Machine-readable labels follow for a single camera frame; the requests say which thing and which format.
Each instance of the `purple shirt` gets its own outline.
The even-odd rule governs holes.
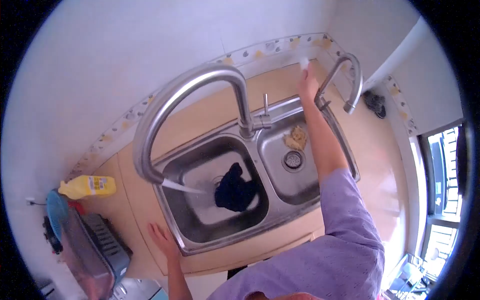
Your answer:
[[[320,187],[325,235],[238,272],[208,300],[269,298],[306,292],[321,299],[375,299],[385,256],[372,217],[348,169]]]

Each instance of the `bottle label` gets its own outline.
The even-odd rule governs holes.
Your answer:
[[[90,186],[90,190],[92,191],[92,195],[95,195],[97,191],[107,188],[107,179],[103,177],[89,176],[88,184]]]

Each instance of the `faucet handle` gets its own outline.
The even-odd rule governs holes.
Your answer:
[[[265,108],[264,116],[268,116],[268,95],[267,95],[267,93],[264,94],[264,108]]]
[[[268,115],[268,95],[264,94],[265,113],[253,119],[253,130],[272,127],[272,118]]]

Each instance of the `black towel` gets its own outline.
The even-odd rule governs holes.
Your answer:
[[[257,184],[251,180],[246,182],[242,177],[243,170],[239,163],[234,163],[215,189],[215,204],[234,212],[243,212],[252,203],[258,192]]]

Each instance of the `dish soap bottle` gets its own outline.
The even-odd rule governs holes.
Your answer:
[[[85,196],[108,196],[117,191],[115,179],[109,176],[81,175],[65,183],[60,182],[59,193],[77,200]]]

